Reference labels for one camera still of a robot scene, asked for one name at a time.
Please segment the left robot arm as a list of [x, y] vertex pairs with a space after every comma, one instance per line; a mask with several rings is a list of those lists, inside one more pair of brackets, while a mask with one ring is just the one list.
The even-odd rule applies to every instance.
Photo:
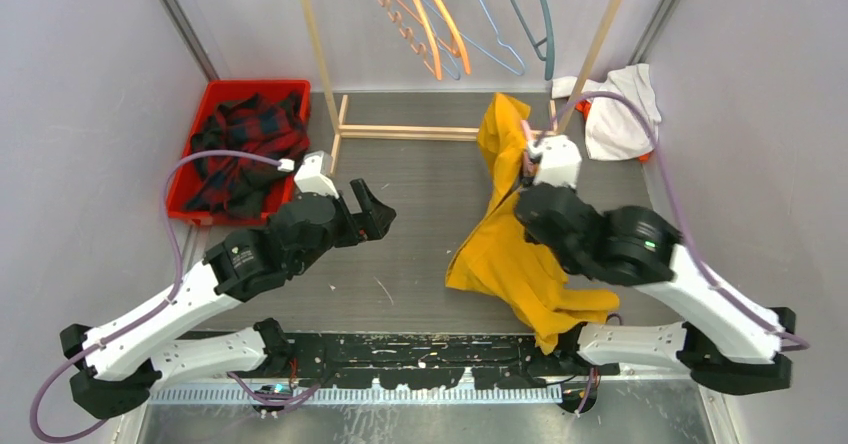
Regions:
[[96, 419], [146, 402], [169, 384], [228, 372], [277, 377], [293, 350], [280, 324], [266, 318], [231, 334], [186, 340], [196, 325], [302, 275], [332, 248], [382, 239], [397, 216], [362, 179], [351, 183], [360, 210], [336, 194], [302, 192], [257, 228], [231, 232], [169, 287], [98, 327], [73, 324], [60, 334], [76, 373], [73, 401]]

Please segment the pink plastic hanger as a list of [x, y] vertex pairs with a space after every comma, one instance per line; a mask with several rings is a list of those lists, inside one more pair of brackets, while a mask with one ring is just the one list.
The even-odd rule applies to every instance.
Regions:
[[529, 122], [524, 119], [520, 121], [521, 129], [525, 137], [526, 145], [522, 155], [522, 177], [521, 183], [523, 186], [533, 184], [536, 175], [537, 164], [534, 162], [531, 151], [535, 144], [534, 132], [530, 127]]

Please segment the yellow pleated skirt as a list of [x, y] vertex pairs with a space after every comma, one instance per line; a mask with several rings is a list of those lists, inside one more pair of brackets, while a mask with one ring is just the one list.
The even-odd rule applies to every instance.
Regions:
[[605, 323], [618, 310], [619, 297], [604, 289], [569, 289], [568, 277], [552, 252], [524, 238], [514, 216], [527, 138], [521, 123], [531, 107], [496, 93], [486, 109], [476, 142], [492, 181], [483, 218], [452, 258], [449, 289], [501, 299], [529, 327], [536, 347], [550, 354], [559, 336], [581, 323]]

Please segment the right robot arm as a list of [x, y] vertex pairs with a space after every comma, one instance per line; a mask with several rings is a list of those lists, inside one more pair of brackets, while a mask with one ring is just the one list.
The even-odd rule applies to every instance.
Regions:
[[637, 364], [685, 372], [734, 396], [790, 387], [782, 335], [793, 331], [795, 313], [760, 306], [696, 264], [682, 233], [655, 211], [600, 212], [571, 188], [541, 184], [520, 192], [514, 214], [526, 240], [550, 250], [567, 274], [634, 289], [681, 318], [657, 326], [581, 323], [560, 334], [554, 350], [565, 373]]

